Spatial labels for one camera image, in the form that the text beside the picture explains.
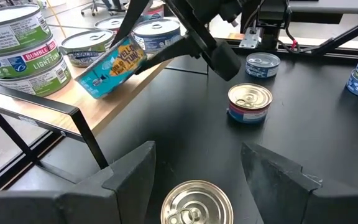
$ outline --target teal tuna can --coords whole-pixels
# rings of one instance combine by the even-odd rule
[[[124,83],[147,60],[147,55],[130,35],[120,40],[75,80],[95,99]]]

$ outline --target wooden shelf top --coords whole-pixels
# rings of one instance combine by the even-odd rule
[[[84,68],[73,67],[67,58],[65,60],[72,79],[61,90],[46,98],[78,107],[95,135],[103,130],[170,62],[168,60],[139,75],[131,76],[108,96],[95,100],[74,80]],[[0,108],[79,134],[68,115],[41,106],[0,94]]]

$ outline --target metal frame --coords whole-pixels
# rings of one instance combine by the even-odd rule
[[[67,114],[73,120],[75,126],[80,132],[79,134],[73,133],[58,126],[44,123],[42,121],[35,120],[34,118],[26,117],[12,111],[5,110],[4,108],[0,108],[0,127],[22,151],[0,169],[0,188],[8,184],[8,182],[11,181],[9,178],[17,175],[21,169],[24,169],[24,167],[28,166],[31,162],[65,180],[73,182],[74,184],[78,183],[80,179],[74,175],[39,160],[41,152],[49,149],[51,145],[54,145],[57,141],[63,139],[64,137],[69,137],[87,144],[100,169],[108,166],[108,162],[79,108],[21,91],[8,89],[3,86],[0,86],[0,94]],[[17,119],[30,119],[37,126],[45,128],[49,131],[44,133],[41,138],[38,138],[35,142],[28,146],[1,114],[6,114]]]

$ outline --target black table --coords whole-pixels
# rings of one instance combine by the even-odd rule
[[[184,68],[199,72],[205,68],[199,62]],[[225,191],[235,224],[255,224],[260,218],[241,166],[242,141],[256,142],[316,174],[358,188],[358,96],[344,88],[354,67],[345,61],[333,65],[326,60],[282,58],[275,78],[252,78],[243,67],[229,82],[211,70],[206,76],[165,69],[96,139],[108,162],[146,140],[156,141],[155,182],[146,224],[159,223],[166,194],[191,179],[210,181]],[[245,82],[273,93],[264,124],[243,125],[226,115],[227,91]],[[72,139],[64,139],[44,160],[82,179],[99,170],[86,145]],[[45,190],[71,185],[30,171],[13,187],[31,185],[35,178],[48,180],[38,186],[47,186]]]

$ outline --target floor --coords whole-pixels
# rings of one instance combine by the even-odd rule
[[[80,9],[86,7],[90,3],[91,0],[69,0],[66,4],[54,7],[53,10],[54,13],[57,14],[58,20],[53,16],[51,9],[44,9],[42,11],[42,14],[46,18],[47,24],[50,25],[55,39],[59,43],[65,38],[65,36],[68,37],[87,29],[93,29],[95,22],[109,17],[107,10],[104,8],[99,9],[99,12],[94,17],[91,16],[89,10],[85,11],[85,15],[82,16],[80,14]],[[358,15],[345,15],[339,25],[292,23],[290,30],[295,37],[327,39],[332,36],[339,35],[356,24],[358,24]],[[217,17],[211,22],[211,32],[220,33],[221,35],[228,35],[231,32],[239,32],[239,28],[232,28],[230,25],[223,22],[220,17]],[[199,62],[200,61],[185,57],[175,60],[173,62],[173,66],[175,66],[175,64],[180,66],[181,63]],[[23,121],[12,118],[7,118],[7,120],[27,143],[30,143],[44,131],[39,127],[32,126]],[[18,152],[19,149],[17,146],[4,134],[3,130],[0,128],[0,167],[13,156],[15,156]],[[32,172],[34,175],[49,175],[44,171],[37,169],[34,169]],[[22,179],[21,182],[27,181],[29,185],[24,188],[18,187],[18,189],[42,189],[45,187],[43,183],[32,183],[31,180],[32,179],[30,177]]]

